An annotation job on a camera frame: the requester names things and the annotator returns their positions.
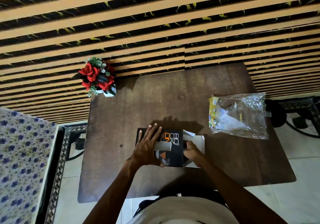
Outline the person's right hand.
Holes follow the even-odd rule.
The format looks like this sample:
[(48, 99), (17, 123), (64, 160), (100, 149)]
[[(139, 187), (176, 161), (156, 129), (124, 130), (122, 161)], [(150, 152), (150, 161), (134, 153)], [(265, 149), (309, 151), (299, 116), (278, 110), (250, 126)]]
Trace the person's right hand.
[(192, 141), (186, 141), (186, 148), (184, 149), (184, 156), (194, 164), (202, 168), (206, 164), (205, 155), (197, 148), (197, 146)]

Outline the person's left hand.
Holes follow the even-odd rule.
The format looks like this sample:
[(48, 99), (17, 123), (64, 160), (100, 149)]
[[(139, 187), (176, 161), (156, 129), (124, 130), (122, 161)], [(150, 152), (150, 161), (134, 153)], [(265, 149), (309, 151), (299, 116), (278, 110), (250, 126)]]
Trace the person's left hand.
[[(141, 166), (154, 165), (154, 147), (156, 142), (150, 142), (150, 129), (153, 125), (149, 125), (146, 128), (146, 132), (143, 133), (143, 140), (136, 143), (134, 152), (131, 156), (131, 161), (135, 169), (139, 169)], [(162, 127), (158, 127), (158, 138), (162, 132)]]

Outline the black cardboard box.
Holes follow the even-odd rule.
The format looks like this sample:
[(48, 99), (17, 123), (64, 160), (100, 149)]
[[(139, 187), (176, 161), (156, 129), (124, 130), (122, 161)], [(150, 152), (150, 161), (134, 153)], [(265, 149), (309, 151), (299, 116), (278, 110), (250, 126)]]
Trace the black cardboard box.
[(168, 167), (198, 168), (195, 163), (184, 156), (186, 142), (192, 141), (205, 153), (205, 137), (186, 130), (163, 129), (154, 146), (155, 157)]

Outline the person's left forearm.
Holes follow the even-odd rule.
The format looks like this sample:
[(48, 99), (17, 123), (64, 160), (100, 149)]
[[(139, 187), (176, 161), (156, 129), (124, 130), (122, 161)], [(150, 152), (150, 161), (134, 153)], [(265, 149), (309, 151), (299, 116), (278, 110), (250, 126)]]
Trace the person's left forearm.
[(116, 224), (136, 172), (141, 166), (152, 164), (154, 159), (153, 155), (128, 158), (83, 224)]

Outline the person's right forearm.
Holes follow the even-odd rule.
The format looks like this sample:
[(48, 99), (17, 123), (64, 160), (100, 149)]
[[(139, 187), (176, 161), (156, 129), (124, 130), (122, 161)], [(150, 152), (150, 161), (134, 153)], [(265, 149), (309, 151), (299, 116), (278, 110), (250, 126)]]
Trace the person's right forearm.
[(204, 156), (194, 160), (211, 178), (240, 224), (287, 224), (255, 195), (235, 182)]

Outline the yellow packet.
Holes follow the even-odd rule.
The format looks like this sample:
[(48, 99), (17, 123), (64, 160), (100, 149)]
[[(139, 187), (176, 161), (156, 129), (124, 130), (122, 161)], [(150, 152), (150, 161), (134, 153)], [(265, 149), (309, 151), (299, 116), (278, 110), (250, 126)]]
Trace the yellow packet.
[(209, 99), (209, 127), (210, 129), (214, 129), (217, 124), (217, 110), (218, 110), (218, 97), (212, 96)]

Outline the person's white shirt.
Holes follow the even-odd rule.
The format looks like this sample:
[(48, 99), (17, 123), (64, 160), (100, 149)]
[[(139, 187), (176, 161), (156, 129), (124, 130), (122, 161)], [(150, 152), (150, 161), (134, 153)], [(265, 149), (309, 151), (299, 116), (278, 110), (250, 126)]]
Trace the person's white shirt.
[(233, 213), (217, 202), (199, 197), (155, 200), (127, 224), (239, 224)]

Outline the clear plastic bag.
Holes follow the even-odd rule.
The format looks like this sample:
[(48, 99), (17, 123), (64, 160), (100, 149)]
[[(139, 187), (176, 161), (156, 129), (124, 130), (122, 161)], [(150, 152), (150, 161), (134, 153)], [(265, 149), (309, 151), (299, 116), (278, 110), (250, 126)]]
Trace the clear plastic bag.
[(268, 139), (266, 93), (248, 93), (218, 97), (217, 124), (213, 134), (226, 133), (251, 139)]

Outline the red rose flower pot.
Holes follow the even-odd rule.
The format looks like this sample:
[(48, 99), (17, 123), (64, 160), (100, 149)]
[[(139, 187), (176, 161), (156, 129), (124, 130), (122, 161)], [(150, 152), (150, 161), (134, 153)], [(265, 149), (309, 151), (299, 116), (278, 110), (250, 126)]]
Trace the red rose flower pot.
[(113, 97), (117, 93), (115, 85), (115, 69), (100, 57), (90, 57), (84, 68), (79, 70), (72, 79), (82, 80), (82, 86), (87, 90), (87, 96), (103, 94)]

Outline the black metal stand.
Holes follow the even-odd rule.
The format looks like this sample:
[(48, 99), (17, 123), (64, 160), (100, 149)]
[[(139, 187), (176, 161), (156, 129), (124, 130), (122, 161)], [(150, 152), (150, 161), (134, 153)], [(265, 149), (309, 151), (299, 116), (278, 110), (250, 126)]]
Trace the black metal stand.
[(302, 135), (320, 139), (320, 96), (266, 99), (265, 104), (274, 128), (286, 124)]

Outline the blue floral bed sheet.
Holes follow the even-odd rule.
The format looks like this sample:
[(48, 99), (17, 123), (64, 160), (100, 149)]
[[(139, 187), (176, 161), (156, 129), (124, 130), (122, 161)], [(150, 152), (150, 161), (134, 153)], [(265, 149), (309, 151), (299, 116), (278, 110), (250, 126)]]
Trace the blue floral bed sheet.
[(34, 224), (58, 126), (0, 108), (0, 224)]

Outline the black metal frame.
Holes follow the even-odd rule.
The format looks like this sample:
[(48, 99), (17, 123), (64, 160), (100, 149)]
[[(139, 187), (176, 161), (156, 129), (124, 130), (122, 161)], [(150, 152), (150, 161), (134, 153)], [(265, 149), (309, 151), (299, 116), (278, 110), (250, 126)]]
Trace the black metal frame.
[(83, 155), (86, 130), (71, 131), (67, 141), (66, 161), (72, 161)]

